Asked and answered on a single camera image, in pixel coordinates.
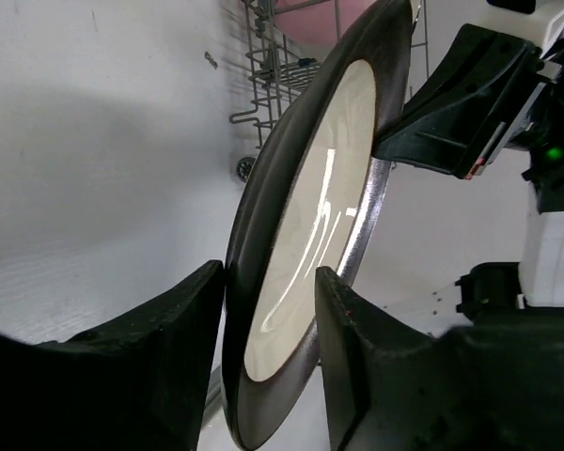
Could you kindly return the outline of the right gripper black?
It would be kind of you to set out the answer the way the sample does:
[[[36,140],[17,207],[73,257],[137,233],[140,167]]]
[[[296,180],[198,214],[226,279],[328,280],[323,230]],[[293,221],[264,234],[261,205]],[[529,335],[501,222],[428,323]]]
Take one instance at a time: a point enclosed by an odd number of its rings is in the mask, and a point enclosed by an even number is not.
[[[486,164],[536,86],[535,69],[558,65],[509,146],[528,152],[522,173],[540,213],[564,212],[564,35],[540,59],[530,41],[466,24],[399,122],[376,141],[375,158],[457,179]]]

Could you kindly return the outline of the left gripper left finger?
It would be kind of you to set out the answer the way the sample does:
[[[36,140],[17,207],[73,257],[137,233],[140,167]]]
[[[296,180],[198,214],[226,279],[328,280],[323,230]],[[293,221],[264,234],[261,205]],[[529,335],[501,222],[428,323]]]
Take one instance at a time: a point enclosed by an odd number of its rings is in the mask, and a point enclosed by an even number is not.
[[[211,260],[64,342],[0,334],[0,450],[193,450],[224,296]]]

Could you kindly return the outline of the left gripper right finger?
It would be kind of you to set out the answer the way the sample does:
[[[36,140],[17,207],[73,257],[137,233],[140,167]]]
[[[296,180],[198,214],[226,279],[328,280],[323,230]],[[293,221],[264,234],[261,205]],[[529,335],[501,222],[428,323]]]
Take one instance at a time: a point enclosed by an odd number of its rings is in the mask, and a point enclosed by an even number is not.
[[[400,319],[316,273],[316,321],[335,450],[564,450],[564,310],[517,306],[514,265],[455,286],[447,326]]]

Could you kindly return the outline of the brown rimmed cream plate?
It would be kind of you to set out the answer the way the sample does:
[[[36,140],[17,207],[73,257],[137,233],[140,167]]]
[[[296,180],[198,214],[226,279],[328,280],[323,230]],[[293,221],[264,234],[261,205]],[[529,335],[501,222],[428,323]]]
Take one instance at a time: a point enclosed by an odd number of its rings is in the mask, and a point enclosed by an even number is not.
[[[390,166],[376,140],[400,117],[415,13],[377,1],[276,122],[246,182],[227,258],[224,412],[241,449],[282,425],[319,360],[315,275],[352,281]]]

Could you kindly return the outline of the pink plate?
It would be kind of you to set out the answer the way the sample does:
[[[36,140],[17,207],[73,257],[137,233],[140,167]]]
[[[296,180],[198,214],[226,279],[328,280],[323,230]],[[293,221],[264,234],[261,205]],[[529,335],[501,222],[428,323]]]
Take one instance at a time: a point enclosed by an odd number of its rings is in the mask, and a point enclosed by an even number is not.
[[[275,1],[274,24],[289,39],[308,45],[334,45],[373,1]]]

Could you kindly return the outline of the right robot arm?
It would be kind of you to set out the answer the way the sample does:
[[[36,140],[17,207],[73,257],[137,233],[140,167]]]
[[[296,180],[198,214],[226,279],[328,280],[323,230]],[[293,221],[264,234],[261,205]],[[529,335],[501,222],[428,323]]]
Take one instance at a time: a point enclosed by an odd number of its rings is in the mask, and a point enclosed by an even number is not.
[[[462,276],[455,310],[475,323],[564,325],[564,34],[543,52],[464,25],[374,155],[470,179],[506,148],[530,157],[523,257]]]

